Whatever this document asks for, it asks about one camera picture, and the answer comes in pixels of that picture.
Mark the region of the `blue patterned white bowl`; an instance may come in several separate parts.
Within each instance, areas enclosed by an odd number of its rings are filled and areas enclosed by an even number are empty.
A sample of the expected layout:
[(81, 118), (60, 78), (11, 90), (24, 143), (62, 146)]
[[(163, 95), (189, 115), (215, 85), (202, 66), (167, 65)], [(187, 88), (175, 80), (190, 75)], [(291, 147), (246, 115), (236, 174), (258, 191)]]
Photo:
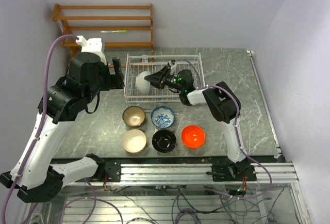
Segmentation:
[(156, 107), (151, 112), (151, 121), (152, 124), (160, 129), (169, 128), (175, 122), (175, 113), (174, 111), (166, 106)]

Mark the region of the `orange red bowl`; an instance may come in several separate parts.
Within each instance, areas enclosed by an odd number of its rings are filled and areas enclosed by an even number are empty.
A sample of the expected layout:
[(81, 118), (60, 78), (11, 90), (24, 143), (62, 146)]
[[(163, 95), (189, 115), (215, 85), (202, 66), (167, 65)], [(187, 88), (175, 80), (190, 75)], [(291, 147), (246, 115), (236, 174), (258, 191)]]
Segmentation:
[(204, 130), (197, 125), (188, 125), (181, 132), (183, 144), (188, 148), (199, 148), (205, 142)]

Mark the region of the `white wire dish rack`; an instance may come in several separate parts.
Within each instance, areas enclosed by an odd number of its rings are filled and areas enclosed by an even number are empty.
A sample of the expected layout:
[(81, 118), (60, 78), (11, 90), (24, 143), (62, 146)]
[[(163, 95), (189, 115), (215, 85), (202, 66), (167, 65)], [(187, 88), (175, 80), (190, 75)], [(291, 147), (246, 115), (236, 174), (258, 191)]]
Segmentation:
[(205, 87), (201, 55), (127, 55), (127, 103), (179, 102), (181, 95)]

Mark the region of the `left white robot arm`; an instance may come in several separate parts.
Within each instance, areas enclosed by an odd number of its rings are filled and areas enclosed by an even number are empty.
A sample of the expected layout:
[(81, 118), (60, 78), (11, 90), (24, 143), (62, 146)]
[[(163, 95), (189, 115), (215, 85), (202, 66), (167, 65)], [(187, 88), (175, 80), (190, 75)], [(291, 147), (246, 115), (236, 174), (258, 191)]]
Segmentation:
[(84, 178), (100, 181), (105, 176), (105, 161), (92, 153), (67, 164), (51, 165), (51, 160), (64, 133), (80, 112), (91, 113), (88, 104), (99, 101), (101, 91), (123, 89), (120, 59), (112, 58), (112, 64), (114, 74), (99, 55), (80, 52), (70, 60), (68, 74), (48, 88), (20, 160), (11, 171), (1, 174), (1, 183), (17, 189), (23, 202), (48, 202), (70, 183)]

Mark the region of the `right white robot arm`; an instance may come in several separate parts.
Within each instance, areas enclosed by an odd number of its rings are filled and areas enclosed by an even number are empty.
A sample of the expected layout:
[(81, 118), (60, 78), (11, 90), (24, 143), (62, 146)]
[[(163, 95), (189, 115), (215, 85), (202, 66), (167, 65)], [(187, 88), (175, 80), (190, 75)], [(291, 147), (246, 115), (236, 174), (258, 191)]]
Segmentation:
[(227, 83), (221, 81), (215, 85), (196, 88), (190, 70), (182, 70), (175, 76), (167, 68), (144, 76), (143, 79), (157, 89), (163, 89), (165, 86), (175, 89), (180, 101), (186, 106), (207, 104), (225, 136), (229, 159), (228, 176), (236, 181), (245, 175), (250, 163), (239, 126), (241, 103)]

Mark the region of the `glossy black bowl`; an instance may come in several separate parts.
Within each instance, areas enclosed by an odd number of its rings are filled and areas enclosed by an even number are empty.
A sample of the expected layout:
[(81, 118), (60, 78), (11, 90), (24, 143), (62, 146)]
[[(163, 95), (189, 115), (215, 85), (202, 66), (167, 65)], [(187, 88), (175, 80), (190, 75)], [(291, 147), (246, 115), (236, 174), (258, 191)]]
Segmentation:
[(176, 136), (170, 130), (158, 130), (152, 137), (153, 148), (161, 153), (169, 153), (176, 146)]

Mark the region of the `white ceramic bowl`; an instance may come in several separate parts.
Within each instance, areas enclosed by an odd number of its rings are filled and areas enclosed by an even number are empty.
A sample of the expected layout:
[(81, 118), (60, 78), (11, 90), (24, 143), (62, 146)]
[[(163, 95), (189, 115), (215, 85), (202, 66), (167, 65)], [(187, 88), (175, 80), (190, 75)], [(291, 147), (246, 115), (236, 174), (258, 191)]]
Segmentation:
[(136, 88), (141, 94), (148, 95), (150, 91), (150, 82), (145, 80), (146, 76), (151, 75), (150, 71), (143, 71), (136, 77)]

